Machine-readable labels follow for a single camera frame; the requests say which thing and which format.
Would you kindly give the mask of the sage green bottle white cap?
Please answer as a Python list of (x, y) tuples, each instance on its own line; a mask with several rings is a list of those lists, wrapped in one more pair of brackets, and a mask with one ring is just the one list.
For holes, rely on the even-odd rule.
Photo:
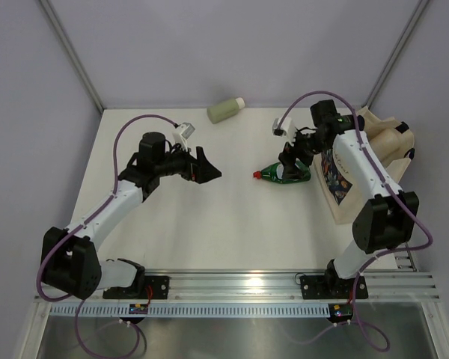
[(217, 124), (237, 115), (244, 107), (242, 97), (232, 98), (207, 108), (207, 116), (212, 124)]

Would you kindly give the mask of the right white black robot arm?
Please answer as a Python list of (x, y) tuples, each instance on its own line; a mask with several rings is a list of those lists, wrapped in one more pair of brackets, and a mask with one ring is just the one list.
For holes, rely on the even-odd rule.
[(287, 139), (278, 157), (284, 177), (301, 177), (298, 162), (314, 164), (334, 220), (352, 225), (351, 243), (324, 278), (325, 291), (340, 297), (368, 260), (410, 240), (419, 199), (399, 181), (414, 156), (415, 136), (406, 123), (380, 120), (367, 107), (342, 115), (329, 99), (310, 111), (313, 128), (299, 129), (285, 114), (272, 131)]

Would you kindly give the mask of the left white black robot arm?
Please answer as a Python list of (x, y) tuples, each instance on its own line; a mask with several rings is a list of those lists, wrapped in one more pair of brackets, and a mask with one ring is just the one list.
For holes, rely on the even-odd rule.
[(98, 249), (125, 217), (140, 206), (161, 178), (179, 175), (198, 184), (221, 177), (202, 147), (196, 154), (177, 143), (166, 147), (160, 132), (147, 132), (125, 169), (117, 176), (111, 194), (97, 207), (64, 229), (52, 227), (43, 237), (37, 288), (47, 284), (85, 300), (100, 289), (110, 298), (140, 298), (147, 293), (145, 269), (131, 260), (101, 261)]

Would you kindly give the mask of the beige cream bottle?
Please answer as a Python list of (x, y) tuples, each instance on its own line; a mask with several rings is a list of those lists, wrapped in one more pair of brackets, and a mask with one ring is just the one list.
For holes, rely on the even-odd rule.
[(370, 140), (370, 145), (378, 160), (387, 167), (400, 148), (400, 134), (395, 129), (385, 129)]

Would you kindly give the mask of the green dish soap bottle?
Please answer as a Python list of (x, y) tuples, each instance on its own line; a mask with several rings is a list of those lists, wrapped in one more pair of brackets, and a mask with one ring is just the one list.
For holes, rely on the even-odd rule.
[(308, 166), (297, 160), (291, 168), (286, 168), (280, 162), (255, 171), (253, 178), (265, 180), (279, 185), (307, 182), (311, 179), (311, 171)]

